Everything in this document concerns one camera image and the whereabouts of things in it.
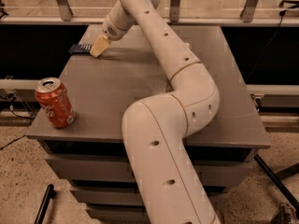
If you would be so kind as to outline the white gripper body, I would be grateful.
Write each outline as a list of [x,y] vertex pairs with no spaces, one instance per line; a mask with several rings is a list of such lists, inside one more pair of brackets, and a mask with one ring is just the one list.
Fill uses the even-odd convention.
[[106,16],[102,29],[112,41],[122,39],[135,24],[134,17],[118,1]]

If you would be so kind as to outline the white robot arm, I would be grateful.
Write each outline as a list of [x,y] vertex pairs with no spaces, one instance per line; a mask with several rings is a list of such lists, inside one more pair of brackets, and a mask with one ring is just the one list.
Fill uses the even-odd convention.
[[122,138],[151,224],[221,224],[183,145],[215,117],[220,95],[205,66],[159,16],[159,0],[118,0],[91,54],[138,24],[172,91],[139,100],[122,118]]

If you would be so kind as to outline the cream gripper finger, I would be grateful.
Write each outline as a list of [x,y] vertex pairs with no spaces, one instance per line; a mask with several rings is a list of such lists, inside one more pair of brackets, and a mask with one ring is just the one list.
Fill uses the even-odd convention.
[[96,58],[100,56],[110,46],[110,44],[111,40],[107,35],[99,35],[92,45],[90,54]]

